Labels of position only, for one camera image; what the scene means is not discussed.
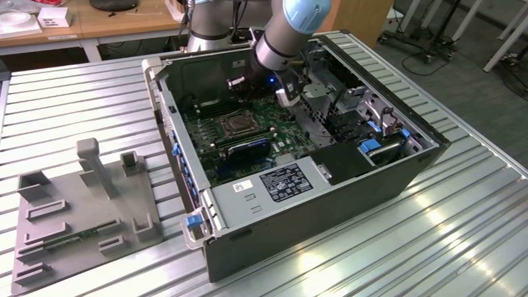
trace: gray plastic holder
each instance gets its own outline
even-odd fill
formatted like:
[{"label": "gray plastic holder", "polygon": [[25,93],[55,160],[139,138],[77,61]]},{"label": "gray plastic holder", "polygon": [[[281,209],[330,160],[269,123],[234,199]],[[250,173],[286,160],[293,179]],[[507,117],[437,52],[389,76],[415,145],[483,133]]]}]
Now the gray plastic holder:
[{"label": "gray plastic holder", "polygon": [[19,175],[11,294],[46,286],[162,240],[145,159],[102,166],[95,139],[77,142],[82,171]]}]

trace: power supply label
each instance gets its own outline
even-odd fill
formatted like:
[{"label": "power supply label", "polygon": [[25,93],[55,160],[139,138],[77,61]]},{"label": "power supply label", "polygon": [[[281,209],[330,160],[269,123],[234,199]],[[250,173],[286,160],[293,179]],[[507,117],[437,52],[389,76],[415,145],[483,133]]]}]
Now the power supply label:
[{"label": "power supply label", "polygon": [[259,177],[274,202],[283,201],[313,189],[297,164],[262,174]]}]

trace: cpu socket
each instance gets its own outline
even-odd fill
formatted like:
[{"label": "cpu socket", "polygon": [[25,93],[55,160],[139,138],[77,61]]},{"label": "cpu socket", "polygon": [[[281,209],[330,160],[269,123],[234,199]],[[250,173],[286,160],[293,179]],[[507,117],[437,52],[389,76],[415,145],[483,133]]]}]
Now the cpu socket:
[{"label": "cpu socket", "polygon": [[254,132],[258,130],[258,125],[253,119],[253,114],[247,111],[235,111],[219,117],[219,123],[223,127],[227,137],[238,136],[241,134]]}]

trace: circuit board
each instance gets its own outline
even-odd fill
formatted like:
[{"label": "circuit board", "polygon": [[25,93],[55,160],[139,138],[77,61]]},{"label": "circuit board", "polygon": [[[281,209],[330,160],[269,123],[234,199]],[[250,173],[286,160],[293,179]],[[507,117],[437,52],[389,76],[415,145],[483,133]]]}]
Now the circuit board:
[{"label": "circuit board", "polygon": [[[245,108],[209,118],[189,113],[183,122],[211,186],[270,169],[314,150],[294,117],[274,102],[274,96],[251,100]],[[261,139],[269,139],[271,147],[265,158],[245,166],[221,165],[229,149]]]}]

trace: metal slatted surface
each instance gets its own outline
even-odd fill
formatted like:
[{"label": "metal slatted surface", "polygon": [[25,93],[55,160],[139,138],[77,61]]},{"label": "metal slatted surface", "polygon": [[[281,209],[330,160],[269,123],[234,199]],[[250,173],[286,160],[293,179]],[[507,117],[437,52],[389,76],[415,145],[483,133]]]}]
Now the metal slatted surface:
[{"label": "metal slatted surface", "polygon": [[[165,241],[30,296],[522,296],[525,169],[351,36],[327,37],[453,142],[393,200],[217,283],[181,237],[182,204],[147,110],[139,59],[17,73],[0,140],[0,296],[9,296],[15,175],[79,170],[73,140],[101,160],[146,155]],[[109,79],[101,79],[111,73]]]}]

